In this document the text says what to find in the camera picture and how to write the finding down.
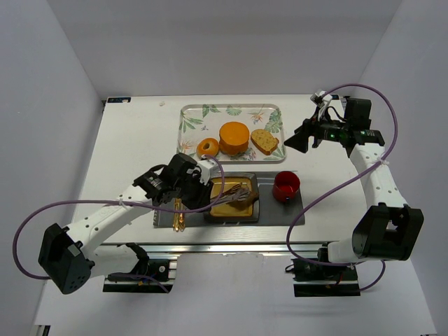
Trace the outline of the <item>brown chocolate croissant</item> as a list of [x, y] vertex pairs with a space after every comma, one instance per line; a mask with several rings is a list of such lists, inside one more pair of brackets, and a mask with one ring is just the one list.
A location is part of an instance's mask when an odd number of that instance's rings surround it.
[[245, 209], [250, 207], [256, 200], [258, 200], [258, 198], [258, 192], [249, 190], [248, 188], [240, 188], [234, 194], [234, 199], [229, 205], [236, 209]]

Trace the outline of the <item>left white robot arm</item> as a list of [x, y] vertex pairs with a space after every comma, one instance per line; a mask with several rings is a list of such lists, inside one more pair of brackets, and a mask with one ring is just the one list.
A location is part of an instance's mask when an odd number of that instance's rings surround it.
[[209, 208], [212, 178], [223, 174], [217, 159], [196, 161], [176, 154], [137, 177], [115, 200], [64, 227], [53, 224], [44, 232], [38, 263], [60, 292], [67, 295], [98, 276], [143, 279], [149, 275], [149, 257], [136, 243], [111, 248], [102, 244], [133, 220], [174, 199], [188, 210]]

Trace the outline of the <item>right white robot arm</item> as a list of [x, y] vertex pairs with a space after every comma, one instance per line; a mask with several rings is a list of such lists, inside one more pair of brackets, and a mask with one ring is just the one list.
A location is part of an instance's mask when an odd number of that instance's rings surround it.
[[322, 141], [341, 144], [360, 175], [367, 211], [350, 237], [322, 245], [317, 262], [343, 266], [366, 260], [407, 260], [424, 215], [408, 204], [392, 177], [383, 136], [370, 127], [372, 104], [367, 99], [348, 99], [344, 115], [333, 120], [331, 99], [313, 95], [314, 114], [284, 144], [301, 153]]

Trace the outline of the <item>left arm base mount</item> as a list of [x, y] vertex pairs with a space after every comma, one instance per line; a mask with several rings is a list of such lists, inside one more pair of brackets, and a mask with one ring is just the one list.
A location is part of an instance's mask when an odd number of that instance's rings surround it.
[[143, 247], [127, 243], [137, 257], [137, 264], [123, 275], [110, 274], [105, 278], [104, 293], [161, 293], [168, 294], [174, 285], [175, 262], [152, 258]]

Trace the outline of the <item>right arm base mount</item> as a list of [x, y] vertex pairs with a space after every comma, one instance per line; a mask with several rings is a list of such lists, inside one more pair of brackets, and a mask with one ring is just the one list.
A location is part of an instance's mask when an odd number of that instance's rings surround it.
[[300, 257], [292, 253], [292, 264], [285, 268], [293, 275], [294, 295], [297, 298], [356, 297], [361, 295], [356, 266], [362, 262], [351, 262], [349, 266], [320, 265], [329, 263], [329, 242], [323, 243], [313, 258]]

